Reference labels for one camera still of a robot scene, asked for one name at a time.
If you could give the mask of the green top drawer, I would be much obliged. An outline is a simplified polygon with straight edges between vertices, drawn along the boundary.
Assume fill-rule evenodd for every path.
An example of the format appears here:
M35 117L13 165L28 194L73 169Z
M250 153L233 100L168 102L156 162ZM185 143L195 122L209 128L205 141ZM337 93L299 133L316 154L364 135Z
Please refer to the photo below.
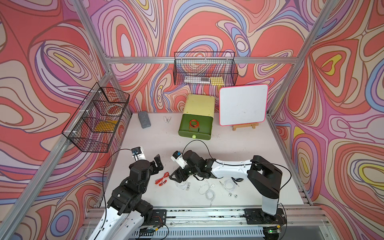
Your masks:
M198 129L189 129L190 120L199 121L200 127ZM186 138L210 140L212 136L213 121L214 118L212 117L183 114L178 134L181 137Z

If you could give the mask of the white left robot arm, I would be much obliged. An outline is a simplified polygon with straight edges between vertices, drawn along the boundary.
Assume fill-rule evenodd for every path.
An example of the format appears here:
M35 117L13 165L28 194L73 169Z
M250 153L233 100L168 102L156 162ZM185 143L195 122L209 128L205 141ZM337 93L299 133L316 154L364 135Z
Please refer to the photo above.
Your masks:
M164 226L167 211L154 210L153 205L142 199L151 176L164 169L160 155L152 162L141 156L129 169L130 175L112 191L90 240L128 240L140 229L153 233Z

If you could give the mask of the red earphones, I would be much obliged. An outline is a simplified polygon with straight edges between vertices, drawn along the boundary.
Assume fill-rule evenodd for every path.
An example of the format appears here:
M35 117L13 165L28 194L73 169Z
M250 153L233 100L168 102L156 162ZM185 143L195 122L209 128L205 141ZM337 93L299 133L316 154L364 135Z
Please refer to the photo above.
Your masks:
M155 181L155 184L158 186L163 186L164 184L167 183L167 178L170 176L169 172L165 172L164 175Z
M197 120L190 120L189 129L198 129L200 127L200 123Z

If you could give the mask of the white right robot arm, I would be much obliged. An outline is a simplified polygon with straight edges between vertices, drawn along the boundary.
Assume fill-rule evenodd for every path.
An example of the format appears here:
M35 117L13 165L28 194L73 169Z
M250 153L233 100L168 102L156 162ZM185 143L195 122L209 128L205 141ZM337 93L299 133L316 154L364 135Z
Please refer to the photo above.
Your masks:
M171 160L179 167L170 174L170 179L182 183L190 176L202 179L241 178L249 180L262 195L264 215L275 217L278 211L283 172L261 156L253 156L251 160L226 162L217 159L203 159L189 150L182 154L176 151Z

